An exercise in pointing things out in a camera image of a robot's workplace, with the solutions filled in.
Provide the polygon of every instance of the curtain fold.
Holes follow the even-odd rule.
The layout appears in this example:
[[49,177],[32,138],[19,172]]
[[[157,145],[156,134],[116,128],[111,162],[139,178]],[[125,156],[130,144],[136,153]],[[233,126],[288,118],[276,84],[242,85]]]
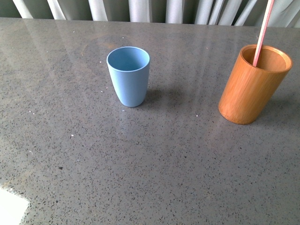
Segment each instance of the curtain fold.
[[[0,17],[261,26],[268,0],[0,0]],[[276,0],[270,27],[300,27],[300,0]]]
[[209,25],[217,25],[218,24],[218,18],[223,6],[224,0],[215,0],[213,8],[212,8],[212,12],[211,12],[211,16],[210,16],[210,21],[209,21]]
[[213,0],[199,0],[195,24],[207,24]]
[[232,25],[242,0],[228,0],[223,5],[218,25]]

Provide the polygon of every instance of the cup rim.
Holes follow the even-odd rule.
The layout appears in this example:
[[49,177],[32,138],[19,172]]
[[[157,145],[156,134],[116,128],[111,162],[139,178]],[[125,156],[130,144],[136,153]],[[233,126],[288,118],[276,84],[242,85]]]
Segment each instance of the cup rim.
[[[120,50],[120,49],[122,49],[122,48],[134,48],[134,49],[138,49],[138,50],[140,50],[140,51],[143,51],[143,52],[146,53],[147,56],[148,56],[147,62],[145,63],[145,65],[144,65],[143,67],[138,68],[138,69],[135,69],[135,70],[121,70],[121,69],[116,69],[115,67],[113,67],[113,66],[108,62],[108,58],[109,58],[109,56],[110,56],[113,52],[115,52],[115,51],[117,51],[117,50]],[[120,48],[116,48],[116,49],[112,50],[112,51],[107,55],[107,57],[106,57],[106,63],[107,63],[107,65],[109,65],[111,68],[113,68],[113,69],[116,70],[116,71],[120,71],[120,72],[123,72],[123,73],[131,73],[131,72],[134,72],[134,71],[139,71],[139,70],[145,68],[146,66],[148,66],[149,63],[150,63],[150,55],[149,55],[148,52],[146,52],[146,51],[143,50],[142,48],[135,47],[135,46],[124,46],[124,47],[120,47]]]
[[280,70],[280,71],[270,71],[270,70],[266,70],[266,69],[261,69],[261,68],[258,68],[258,67],[254,67],[251,63],[249,63],[247,60],[245,60],[245,58],[243,57],[243,52],[247,49],[256,49],[256,44],[253,44],[253,45],[246,45],[244,47],[242,47],[242,49],[240,50],[240,56],[241,58],[244,60],[244,62],[246,62],[248,65],[250,65],[251,67],[255,68],[255,69],[258,69],[258,70],[262,70],[262,71],[267,71],[268,73],[282,73],[282,72],[286,72],[286,71],[289,71],[292,67],[293,67],[293,61],[291,59],[291,57],[286,54],[285,52],[273,47],[273,46],[270,46],[270,45],[262,45],[262,49],[269,49],[271,51],[274,51],[276,52],[277,54],[281,55],[282,58],[284,58],[284,60],[286,61],[286,63],[290,64],[289,67],[287,67],[286,69],[284,70]]

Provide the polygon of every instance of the straw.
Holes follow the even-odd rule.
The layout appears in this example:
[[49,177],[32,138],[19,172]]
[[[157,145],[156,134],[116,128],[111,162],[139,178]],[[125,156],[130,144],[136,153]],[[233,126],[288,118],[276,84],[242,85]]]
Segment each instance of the straw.
[[261,32],[259,34],[259,38],[258,38],[258,42],[257,42],[257,46],[256,46],[256,51],[255,51],[255,55],[254,55],[254,59],[253,59],[253,66],[254,67],[256,67],[256,65],[257,65],[259,53],[260,53],[262,45],[263,45],[264,34],[266,33],[266,30],[267,30],[267,26],[268,26],[268,22],[269,22],[269,18],[270,18],[270,15],[271,15],[273,4],[274,4],[274,0],[269,0],[268,1],[266,12],[264,14],[263,21],[262,21]]

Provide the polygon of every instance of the wooden cup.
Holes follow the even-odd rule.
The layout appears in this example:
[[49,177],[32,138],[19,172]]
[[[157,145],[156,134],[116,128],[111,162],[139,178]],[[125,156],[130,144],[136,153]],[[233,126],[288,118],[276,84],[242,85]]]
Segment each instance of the wooden cup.
[[255,49],[241,49],[219,102],[220,113],[233,123],[252,123],[293,65],[286,53],[263,45],[254,67]]

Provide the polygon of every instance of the blue cup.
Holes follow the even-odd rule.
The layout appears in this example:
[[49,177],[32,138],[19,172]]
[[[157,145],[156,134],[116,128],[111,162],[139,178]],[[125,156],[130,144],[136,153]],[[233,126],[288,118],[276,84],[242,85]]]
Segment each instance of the blue cup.
[[146,96],[150,56],[137,47],[121,47],[106,59],[113,87],[121,103],[127,107],[140,105]]

